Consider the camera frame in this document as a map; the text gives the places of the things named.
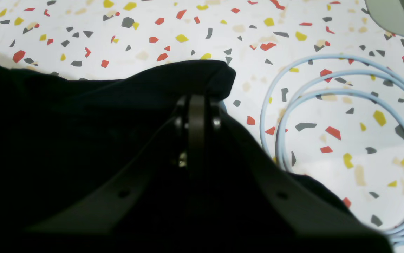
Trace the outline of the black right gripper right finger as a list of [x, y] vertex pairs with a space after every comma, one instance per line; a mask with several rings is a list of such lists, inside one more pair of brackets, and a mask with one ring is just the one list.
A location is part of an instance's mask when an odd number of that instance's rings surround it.
[[321, 183], [276, 165], [218, 102], [207, 101], [207, 128], [207, 173], [227, 205], [234, 252], [392, 252]]

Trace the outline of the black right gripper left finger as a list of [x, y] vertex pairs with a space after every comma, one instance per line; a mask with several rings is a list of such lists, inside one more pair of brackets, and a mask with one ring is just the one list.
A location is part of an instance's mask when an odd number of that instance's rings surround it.
[[144, 149], [99, 189], [61, 213], [29, 226], [29, 233], [109, 234], [144, 194], [155, 173], [184, 151], [192, 175], [204, 168], [207, 99], [193, 95], [178, 101]]

